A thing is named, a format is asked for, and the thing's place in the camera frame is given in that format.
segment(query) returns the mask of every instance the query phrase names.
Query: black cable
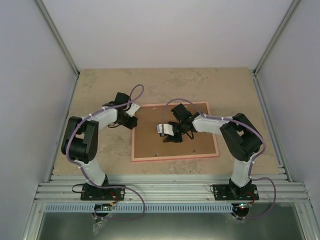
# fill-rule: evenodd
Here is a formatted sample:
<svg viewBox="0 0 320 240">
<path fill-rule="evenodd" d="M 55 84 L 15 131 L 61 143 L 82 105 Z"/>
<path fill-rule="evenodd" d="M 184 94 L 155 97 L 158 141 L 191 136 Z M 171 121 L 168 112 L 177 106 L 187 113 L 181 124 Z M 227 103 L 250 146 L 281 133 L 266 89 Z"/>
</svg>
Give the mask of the black cable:
<svg viewBox="0 0 320 240">
<path fill-rule="evenodd" d="M 114 124 L 112 124 L 112 125 L 111 125 L 111 124 L 108 124 L 107 126 L 108 126 L 108 128 L 115 129 L 115 128 L 119 127 L 120 124 L 116 125 L 116 124 L 114 123 Z"/>
<path fill-rule="evenodd" d="M 195 136 L 194 136 L 194 132 L 193 132 L 193 131 L 191 132 L 191 136 L 190 136 L 189 133 L 187 133 L 187 132 L 186 132 L 186 134 L 188 135 L 188 137 L 189 137 L 190 139 L 195 139 Z"/>
<path fill-rule="evenodd" d="M 71 188 L 71 191 L 75 194 L 81 194 L 82 192 L 81 191 L 75 191 L 74 190 L 74 187 L 77 187 L 77 186 L 83 186 L 85 185 L 85 183 L 79 183 L 79 184 L 76 184 L 76 185 L 73 185 L 73 187 Z"/>
</svg>

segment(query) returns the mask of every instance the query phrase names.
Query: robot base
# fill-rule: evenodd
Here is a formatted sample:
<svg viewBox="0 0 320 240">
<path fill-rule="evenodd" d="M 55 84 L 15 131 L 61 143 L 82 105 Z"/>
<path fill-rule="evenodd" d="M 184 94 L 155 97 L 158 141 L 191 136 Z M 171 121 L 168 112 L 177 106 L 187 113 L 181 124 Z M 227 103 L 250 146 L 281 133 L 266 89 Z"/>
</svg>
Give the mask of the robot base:
<svg viewBox="0 0 320 240">
<path fill-rule="evenodd" d="M 126 190 L 124 188 L 102 189 L 85 183 L 82 187 L 82 201 L 123 201 L 125 199 Z"/>
<path fill-rule="evenodd" d="M 216 201 L 256 201 L 259 200 L 257 186 L 248 184 L 244 187 L 238 187 L 235 191 L 234 186 L 230 184 L 211 185 L 214 199 Z"/>
</svg>

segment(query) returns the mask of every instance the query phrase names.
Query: beige marble surface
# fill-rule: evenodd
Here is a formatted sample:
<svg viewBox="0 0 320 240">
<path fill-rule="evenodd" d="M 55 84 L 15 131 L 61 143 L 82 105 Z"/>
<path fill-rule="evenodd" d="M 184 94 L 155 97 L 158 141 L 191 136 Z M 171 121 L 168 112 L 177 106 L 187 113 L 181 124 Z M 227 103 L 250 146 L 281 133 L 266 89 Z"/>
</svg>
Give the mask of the beige marble surface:
<svg viewBox="0 0 320 240">
<path fill-rule="evenodd" d="M 69 116 L 83 117 L 112 101 L 117 92 L 129 94 L 143 84 L 138 104 L 166 103 L 173 98 L 208 101 L 215 116 L 244 113 L 265 138 L 267 150 L 256 160 L 254 174 L 278 174 L 271 140 L 247 68 L 86 69 L 80 73 Z M 233 157 L 217 136 L 220 156 L 207 159 L 131 162 L 131 131 L 125 127 L 99 132 L 97 158 L 106 174 L 231 174 Z M 58 154 L 53 174 L 81 174 L 77 166 Z"/>
</svg>

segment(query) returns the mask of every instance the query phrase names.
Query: cork board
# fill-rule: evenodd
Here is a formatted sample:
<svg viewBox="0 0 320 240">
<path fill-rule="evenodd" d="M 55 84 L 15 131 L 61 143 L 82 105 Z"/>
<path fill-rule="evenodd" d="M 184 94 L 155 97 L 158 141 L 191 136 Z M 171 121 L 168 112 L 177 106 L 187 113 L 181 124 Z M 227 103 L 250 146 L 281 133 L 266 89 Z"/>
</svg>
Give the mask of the cork board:
<svg viewBox="0 0 320 240">
<path fill-rule="evenodd" d="M 194 114 L 195 109 L 186 102 L 184 106 Z M 166 108 L 164 123 L 177 122 L 171 109 L 180 104 L 171 103 Z M 207 101 L 194 102 L 205 114 L 211 114 Z M 197 132 L 194 139 L 190 139 L 186 134 L 182 136 L 183 142 L 163 142 L 165 137 L 160 137 L 157 133 L 157 125 L 161 123 L 165 103 L 144 104 L 135 114 L 138 118 L 138 126 L 132 131 L 131 160 L 141 161 L 163 161 L 181 159 L 214 158 L 219 156 L 217 139 L 214 134 Z"/>
</svg>

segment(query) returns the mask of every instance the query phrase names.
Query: plastic bag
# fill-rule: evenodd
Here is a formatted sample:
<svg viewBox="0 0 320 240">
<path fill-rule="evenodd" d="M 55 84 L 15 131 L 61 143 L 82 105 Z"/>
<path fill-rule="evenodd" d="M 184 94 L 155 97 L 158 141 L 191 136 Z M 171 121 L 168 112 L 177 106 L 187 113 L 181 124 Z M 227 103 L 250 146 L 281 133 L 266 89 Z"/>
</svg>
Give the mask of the plastic bag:
<svg viewBox="0 0 320 240">
<path fill-rule="evenodd" d="M 108 215 L 108 218 L 112 218 L 112 213 L 110 212 Z M 96 220 L 95 220 L 95 224 L 93 224 L 92 226 L 92 230 L 93 230 L 93 235 L 97 235 L 100 231 L 100 229 L 102 229 L 106 224 L 107 222 L 109 221 L 109 219 L 105 218 L 105 219 L 102 219 L 100 217 L 98 217 Z"/>
</svg>

